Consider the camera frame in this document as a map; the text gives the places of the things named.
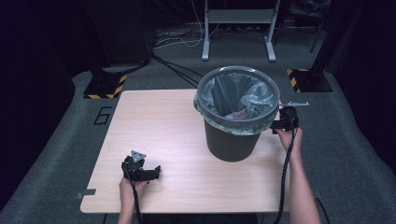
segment trash can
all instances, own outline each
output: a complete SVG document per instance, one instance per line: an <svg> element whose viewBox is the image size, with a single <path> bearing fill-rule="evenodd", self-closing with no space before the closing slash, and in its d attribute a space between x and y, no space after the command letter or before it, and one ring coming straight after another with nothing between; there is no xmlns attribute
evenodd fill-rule
<svg viewBox="0 0 396 224"><path fill-rule="evenodd" d="M256 69L227 66L206 74L193 105L204 117L206 143L222 161L242 161L279 110L279 89Z"/></svg>

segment stand leg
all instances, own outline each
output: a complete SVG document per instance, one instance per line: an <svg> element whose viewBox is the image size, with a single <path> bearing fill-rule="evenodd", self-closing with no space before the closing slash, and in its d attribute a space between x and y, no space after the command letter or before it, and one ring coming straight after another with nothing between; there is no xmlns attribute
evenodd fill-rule
<svg viewBox="0 0 396 224"><path fill-rule="evenodd" d="M205 41L204 41L204 50L202 53L202 60L209 60L209 18L208 18L208 5L207 0L205 0Z"/></svg>
<svg viewBox="0 0 396 224"><path fill-rule="evenodd" d="M276 17L277 17L277 12L279 10L279 4L280 0L276 0L276 4L274 7L274 13L271 19L271 25L270 25L270 30L268 36L265 37L265 46L267 47L267 52L268 52L268 59L270 62L276 61L276 56L274 52L274 46L272 44L272 36L274 34L274 29L275 29L275 24L276 24Z"/></svg>

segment yellow and black hazard tape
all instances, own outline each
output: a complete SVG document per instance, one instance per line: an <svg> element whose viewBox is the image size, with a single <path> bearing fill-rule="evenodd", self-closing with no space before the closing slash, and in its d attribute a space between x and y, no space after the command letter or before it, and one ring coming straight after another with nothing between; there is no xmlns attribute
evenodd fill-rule
<svg viewBox="0 0 396 224"><path fill-rule="evenodd" d="M295 92L301 92L301 89L298 86L297 78L295 76L298 72L308 72L308 69L288 69L288 76L290 79L291 86L293 87Z"/></svg>
<svg viewBox="0 0 396 224"><path fill-rule="evenodd" d="M120 82L114 93L110 94L84 94L84 99L110 99L117 98L120 95L122 87L125 83L126 76L121 77Z"/></svg>

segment black cord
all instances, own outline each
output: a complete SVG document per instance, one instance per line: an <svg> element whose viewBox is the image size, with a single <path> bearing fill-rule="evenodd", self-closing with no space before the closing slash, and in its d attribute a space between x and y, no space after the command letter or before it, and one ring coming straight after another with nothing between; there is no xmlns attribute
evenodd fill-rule
<svg viewBox="0 0 396 224"><path fill-rule="evenodd" d="M153 58L154 60L156 60L157 62L162 63L163 65L165 65L165 66L167 66L168 68L170 68L170 69L171 69L172 71L174 71L179 77L183 78L185 81L187 81L188 83L190 83L195 89L197 88L197 86L198 86L198 84L199 84L199 81L196 81L196 80L193 79L192 77L189 77L188 75L186 75L186 74L184 74L184 73L178 71L176 68L172 67L171 65L177 66L177 67L180 67L180 68L183 68L183 69L185 69L185 70L188 70L188 71L190 71L190 72L193 72L194 74L196 74L196 75L202 77L201 74L199 74L199 73L197 73L197 72L195 72L195 71L192 71L192 70L190 70L189 68L183 67L183 66L181 66L181 65L178 65L178 64L175 64L175 63L169 63L169 62L165 61L164 59L162 59L161 57L155 55L154 53L152 53L152 58Z"/></svg>
<svg viewBox="0 0 396 224"><path fill-rule="evenodd" d="M262 213L262 221L260 223L264 223L264 213Z"/></svg>
<svg viewBox="0 0 396 224"><path fill-rule="evenodd" d="M289 115L289 113L287 111L286 111L286 114L289 116L290 123L291 123L291 141L290 141L290 145L288 148L288 152L286 154L285 162L283 164L282 181L281 181L281 186L280 186L280 203L279 203L279 210L278 210L278 213L276 216L276 221L274 222L275 224L279 223L280 219L282 218L282 214L283 214L283 203L285 201L286 172L288 171L290 154L291 154L291 151L292 151L293 145L294 145L294 138L295 138L295 135L297 134L297 129L294 132L294 125L293 125L293 120L291 119L291 116Z"/></svg>
<svg viewBox="0 0 396 224"><path fill-rule="evenodd" d="M163 46L166 46L168 44L171 44L173 41L175 40L184 40L187 41L188 38L191 37L201 37L201 33L196 33L195 29L190 29L189 31L186 30L186 33L182 34L182 35L163 35L161 39L157 40L157 43L155 44L155 49L156 48L160 48Z"/></svg>
<svg viewBox="0 0 396 224"><path fill-rule="evenodd" d="M135 188L135 186L134 186L134 181L132 181L132 179L131 179L131 177L129 176L129 173L128 173L128 172L124 172L124 173L128 175L128 180L129 180L129 182L131 183L132 190L134 191L134 208L136 209L137 223L138 223L138 224L142 224L143 222L142 222L142 216L141 216L141 214L140 214L139 199L138 199L138 196L137 196L136 188Z"/></svg>
<svg viewBox="0 0 396 224"><path fill-rule="evenodd" d="M320 207L321 207L321 209L322 209L322 211L323 211L323 213L324 213L324 216L326 217L327 223L330 224L329 216L327 215L326 209L324 209L324 206L323 206L322 202L320 201L319 198L315 198L315 200L316 200L316 201L318 202L318 204L320 205Z"/></svg>
<svg viewBox="0 0 396 224"><path fill-rule="evenodd" d="M107 214L105 214L105 216L103 217L103 224L105 224L106 223L106 219L107 219Z"/></svg>

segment wooden table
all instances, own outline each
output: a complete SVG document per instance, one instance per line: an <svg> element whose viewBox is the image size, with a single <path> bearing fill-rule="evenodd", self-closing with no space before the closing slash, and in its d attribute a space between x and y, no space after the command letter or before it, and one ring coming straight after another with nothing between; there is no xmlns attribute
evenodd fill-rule
<svg viewBox="0 0 396 224"><path fill-rule="evenodd" d="M94 167L81 211L118 213L121 163L131 150L146 154L145 170L161 175L141 196L142 213L276 212L285 150L278 136L261 134L252 154L221 161L206 145L202 115L192 105L196 90L125 91L120 97ZM289 176L285 210L289 209Z"/></svg>

